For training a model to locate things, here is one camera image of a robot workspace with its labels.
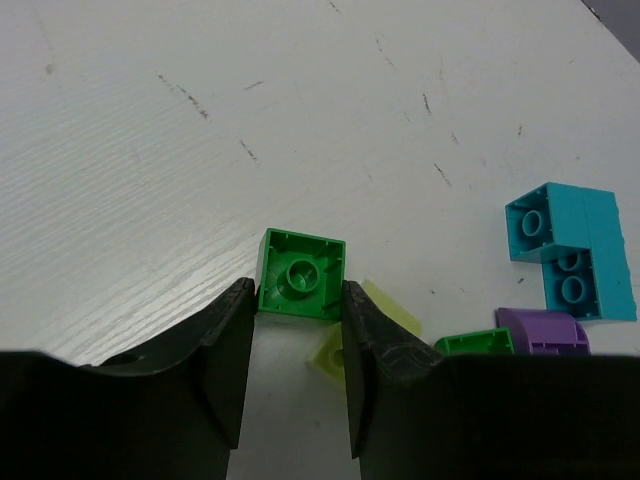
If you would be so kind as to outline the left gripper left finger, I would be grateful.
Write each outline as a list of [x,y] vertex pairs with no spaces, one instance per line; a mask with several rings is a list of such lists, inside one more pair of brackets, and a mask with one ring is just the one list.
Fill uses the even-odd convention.
[[254,283],[99,365],[1,355],[5,479],[222,479],[239,443]]

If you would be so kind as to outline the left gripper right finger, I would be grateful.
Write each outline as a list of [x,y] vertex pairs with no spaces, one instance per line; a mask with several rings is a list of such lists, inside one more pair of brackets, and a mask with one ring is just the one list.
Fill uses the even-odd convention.
[[443,355],[342,285],[352,456],[364,479],[635,479],[633,356]]

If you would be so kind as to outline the dark green lego brick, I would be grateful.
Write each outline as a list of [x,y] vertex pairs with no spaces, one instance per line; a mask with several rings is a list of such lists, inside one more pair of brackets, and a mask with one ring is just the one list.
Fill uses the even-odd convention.
[[434,348],[446,355],[515,353],[511,333],[506,327],[446,336],[437,340]]

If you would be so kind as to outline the purple curved lego brick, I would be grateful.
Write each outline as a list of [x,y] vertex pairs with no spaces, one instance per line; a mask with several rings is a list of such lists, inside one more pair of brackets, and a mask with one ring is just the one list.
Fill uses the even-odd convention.
[[496,310],[495,317],[499,328],[509,330],[516,354],[591,354],[586,331],[567,313],[500,307]]

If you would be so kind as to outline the dark green 2x2 lego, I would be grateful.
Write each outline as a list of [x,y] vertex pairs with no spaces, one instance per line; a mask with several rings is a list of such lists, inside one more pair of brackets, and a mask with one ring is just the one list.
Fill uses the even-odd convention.
[[346,252],[343,240],[267,229],[256,268],[257,310],[320,324],[339,321]]

